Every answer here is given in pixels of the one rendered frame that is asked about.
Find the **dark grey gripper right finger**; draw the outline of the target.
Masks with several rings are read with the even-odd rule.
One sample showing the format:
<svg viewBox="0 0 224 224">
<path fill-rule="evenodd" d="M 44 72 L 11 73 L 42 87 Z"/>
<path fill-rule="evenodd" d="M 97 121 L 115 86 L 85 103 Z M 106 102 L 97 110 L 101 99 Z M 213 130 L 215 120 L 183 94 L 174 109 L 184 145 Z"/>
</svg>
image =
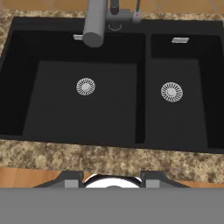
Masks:
<svg viewBox="0 0 224 224">
<path fill-rule="evenodd" d="M 187 185 L 168 179 L 164 171 L 142 171 L 140 178 L 142 188 L 187 188 Z"/>
</svg>

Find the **black double-basin sink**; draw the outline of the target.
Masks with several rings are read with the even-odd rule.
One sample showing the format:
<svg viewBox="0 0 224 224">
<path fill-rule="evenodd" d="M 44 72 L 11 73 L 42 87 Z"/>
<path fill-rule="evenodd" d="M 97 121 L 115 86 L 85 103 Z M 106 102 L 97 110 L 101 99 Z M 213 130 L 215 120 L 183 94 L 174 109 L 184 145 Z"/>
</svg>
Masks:
<svg viewBox="0 0 224 224">
<path fill-rule="evenodd" d="M 14 17 L 0 139 L 224 154 L 224 24 L 143 20 L 86 46 L 80 18 Z"/>
</svg>

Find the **white and black round thing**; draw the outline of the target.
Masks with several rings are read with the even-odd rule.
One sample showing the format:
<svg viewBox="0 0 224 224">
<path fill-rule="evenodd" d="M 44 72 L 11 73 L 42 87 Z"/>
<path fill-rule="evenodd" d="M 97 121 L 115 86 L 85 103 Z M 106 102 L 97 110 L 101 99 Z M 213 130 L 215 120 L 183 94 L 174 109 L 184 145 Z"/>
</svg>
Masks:
<svg viewBox="0 0 224 224">
<path fill-rule="evenodd" d="M 83 183 L 86 188 L 139 188 L 141 184 L 140 178 L 101 174 L 91 175 Z"/>
</svg>

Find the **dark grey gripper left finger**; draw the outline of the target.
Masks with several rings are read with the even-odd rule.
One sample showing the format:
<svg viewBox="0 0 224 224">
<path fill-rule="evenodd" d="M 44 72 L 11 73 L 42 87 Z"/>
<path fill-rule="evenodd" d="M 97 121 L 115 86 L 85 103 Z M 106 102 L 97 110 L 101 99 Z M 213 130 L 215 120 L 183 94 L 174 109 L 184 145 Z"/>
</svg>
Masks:
<svg viewBox="0 0 224 224">
<path fill-rule="evenodd" d="M 36 185 L 36 188 L 62 187 L 62 188 L 83 188 L 83 171 L 62 171 L 60 175 L 43 184 Z"/>
</svg>

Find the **grey metal tap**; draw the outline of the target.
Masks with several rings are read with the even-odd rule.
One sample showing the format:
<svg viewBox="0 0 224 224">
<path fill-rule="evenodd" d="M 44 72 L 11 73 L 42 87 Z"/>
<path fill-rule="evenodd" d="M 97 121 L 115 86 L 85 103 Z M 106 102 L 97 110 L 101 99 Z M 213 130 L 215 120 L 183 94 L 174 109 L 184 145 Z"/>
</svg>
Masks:
<svg viewBox="0 0 224 224">
<path fill-rule="evenodd" d="M 112 32 L 119 31 L 124 22 L 139 23 L 141 0 L 136 0 L 134 10 L 121 9 L 119 0 L 87 0 L 82 41 L 89 47 L 100 47 L 104 42 L 106 23 Z"/>
</svg>

